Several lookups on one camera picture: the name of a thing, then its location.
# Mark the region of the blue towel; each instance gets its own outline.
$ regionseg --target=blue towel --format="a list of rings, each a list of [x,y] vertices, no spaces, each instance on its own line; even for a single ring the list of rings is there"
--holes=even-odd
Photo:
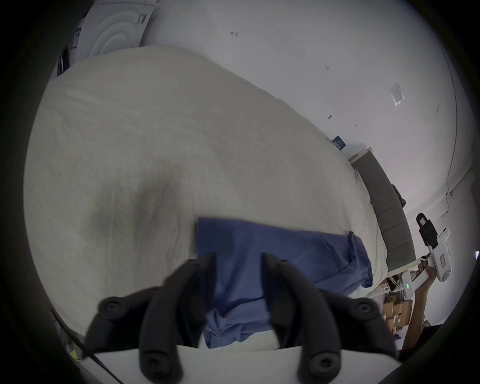
[[[372,266],[360,238],[294,231],[246,221],[200,217],[197,257],[216,253],[216,288],[207,308],[205,343],[209,348],[246,340],[272,329],[263,299],[261,255],[288,260],[318,289],[348,295],[372,286]]]

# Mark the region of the white bedsheet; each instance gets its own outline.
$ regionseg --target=white bedsheet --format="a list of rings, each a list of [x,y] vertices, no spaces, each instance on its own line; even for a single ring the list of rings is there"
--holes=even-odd
[[[176,48],[95,57],[49,83],[24,205],[40,278],[79,333],[102,298],[161,285],[194,257],[198,216],[353,230],[374,286],[387,271],[369,195],[329,140],[282,101]]]

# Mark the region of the person's arm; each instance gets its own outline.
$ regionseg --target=person's arm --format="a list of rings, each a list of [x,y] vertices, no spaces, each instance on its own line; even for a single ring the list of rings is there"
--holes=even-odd
[[[422,262],[419,266],[419,271],[421,272],[425,268],[428,273],[428,280],[415,291],[415,304],[413,305],[412,316],[410,318],[410,323],[408,324],[407,334],[405,335],[402,349],[415,347],[420,337],[423,313],[425,312],[425,306],[427,305],[428,290],[436,278],[435,270],[426,264],[426,262]]]

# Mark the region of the bed frame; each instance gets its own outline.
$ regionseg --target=bed frame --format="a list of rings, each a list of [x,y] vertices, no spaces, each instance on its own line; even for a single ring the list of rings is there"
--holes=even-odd
[[[416,266],[419,261],[415,256],[407,218],[392,183],[373,155],[372,149],[360,151],[349,161],[360,173],[370,194],[370,201],[387,248],[387,276],[402,273]]]

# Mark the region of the cardboard box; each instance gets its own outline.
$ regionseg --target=cardboard box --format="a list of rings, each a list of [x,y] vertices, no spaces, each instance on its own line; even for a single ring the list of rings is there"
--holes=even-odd
[[[393,324],[394,324],[393,318],[387,319],[386,323],[387,323],[387,328],[390,330],[390,332],[393,332]]]
[[[401,321],[400,321],[400,320],[401,320],[401,319],[400,319],[400,316],[401,316],[400,314],[398,314],[398,315],[393,315],[393,327],[394,327],[394,328],[401,326],[402,323],[401,323]]]
[[[399,314],[402,313],[402,305],[403,305],[403,302],[393,305],[393,314],[394,315],[399,315]]]
[[[393,317],[393,300],[384,302],[383,314],[387,315],[387,319]]]
[[[410,316],[412,315],[412,300],[405,300],[402,303],[402,313],[400,315],[400,326],[404,327],[410,323]]]
[[[370,291],[367,297],[374,297],[378,295],[384,295],[390,292],[390,286],[386,280],[382,281],[375,289]]]

